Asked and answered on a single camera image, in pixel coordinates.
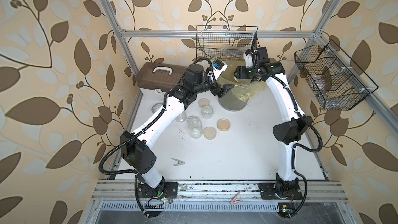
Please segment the jar with beige lid front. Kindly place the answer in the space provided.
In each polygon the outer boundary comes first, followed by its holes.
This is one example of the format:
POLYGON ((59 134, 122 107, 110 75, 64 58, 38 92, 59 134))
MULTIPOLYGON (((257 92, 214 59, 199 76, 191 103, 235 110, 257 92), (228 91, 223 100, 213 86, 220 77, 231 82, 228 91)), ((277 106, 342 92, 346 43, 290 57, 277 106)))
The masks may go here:
POLYGON ((203 126, 198 116, 189 116, 187 118, 187 125, 188 125, 189 135, 192 138, 198 139, 202 136, 203 126))

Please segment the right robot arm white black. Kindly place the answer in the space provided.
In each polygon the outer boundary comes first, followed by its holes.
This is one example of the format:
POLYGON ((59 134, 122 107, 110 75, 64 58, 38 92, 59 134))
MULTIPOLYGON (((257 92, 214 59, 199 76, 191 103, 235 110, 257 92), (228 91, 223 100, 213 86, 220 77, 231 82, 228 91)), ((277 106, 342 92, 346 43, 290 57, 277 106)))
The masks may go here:
POLYGON ((276 181, 273 188, 260 189, 277 198, 286 199, 299 190, 301 174, 295 169, 296 149, 299 147, 317 153, 323 146, 322 138, 312 124, 312 117, 305 115, 299 107, 288 85, 286 71, 281 62, 272 62, 267 48, 259 47, 257 40, 245 51, 243 58, 246 64, 236 68, 234 77, 251 82, 265 82, 271 89, 282 116, 282 122, 273 126, 273 135, 280 142, 276 181), (311 129, 317 137, 316 148, 307 147, 299 142, 307 129, 311 129))

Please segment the beige jar lid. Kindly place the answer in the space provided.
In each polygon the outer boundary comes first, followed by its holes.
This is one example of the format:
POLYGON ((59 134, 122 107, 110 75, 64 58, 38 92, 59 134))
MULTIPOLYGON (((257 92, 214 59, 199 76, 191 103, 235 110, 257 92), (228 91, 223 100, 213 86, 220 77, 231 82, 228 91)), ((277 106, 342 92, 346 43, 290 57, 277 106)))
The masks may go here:
POLYGON ((199 104, 200 108, 203 108, 205 106, 209 106, 210 105, 210 101, 209 101, 209 99, 202 98, 202 99, 199 100, 198 104, 199 104))
POLYGON ((207 140, 213 140, 217 136, 217 130, 214 127, 206 127, 203 130, 203 136, 207 140))
POLYGON ((227 119, 220 119, 217 122, 217 128, 222 132, 227 132, 231 128, 231 123, 227 119))

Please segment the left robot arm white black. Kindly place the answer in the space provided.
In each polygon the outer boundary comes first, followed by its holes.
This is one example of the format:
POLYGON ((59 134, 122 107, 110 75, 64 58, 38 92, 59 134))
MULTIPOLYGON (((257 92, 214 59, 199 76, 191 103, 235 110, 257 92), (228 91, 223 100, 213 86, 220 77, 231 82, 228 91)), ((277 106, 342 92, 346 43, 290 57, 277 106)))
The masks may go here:
POLYGON ((162 107, 135 131, 132 133, 125 131, 122 134, 120 144, 110 150, 99 162, 99 172, 104 175, 132 173, 149 187, 148 194, 151 197, 161 196, 165 180, 155 167, 157 157, 151 150, 152 147, 169 124, 197 99, 199 93, 210 91, 214 96, 222 98, 233 88, 233 85, 220 85, 217 82, 227 67, 222 60, 209 58, 199 58, 190 64, 176 86, 164 94, 162 107), (208 62, 208 68, 200 64, 203 60, 208 62), (118 150, 131 169, 120 171, 104 169, 106 160, 118 150))

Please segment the jar with beige lid back-left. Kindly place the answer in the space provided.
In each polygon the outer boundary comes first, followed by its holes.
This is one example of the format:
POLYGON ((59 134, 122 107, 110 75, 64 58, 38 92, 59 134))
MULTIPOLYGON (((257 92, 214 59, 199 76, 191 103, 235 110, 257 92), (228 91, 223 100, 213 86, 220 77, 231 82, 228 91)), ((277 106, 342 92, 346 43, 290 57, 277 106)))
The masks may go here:
POLYGON ((210 119, 214 114, 214 109, 210 105, 205 105, 201 109, 203 118, 206 120, 210 119))

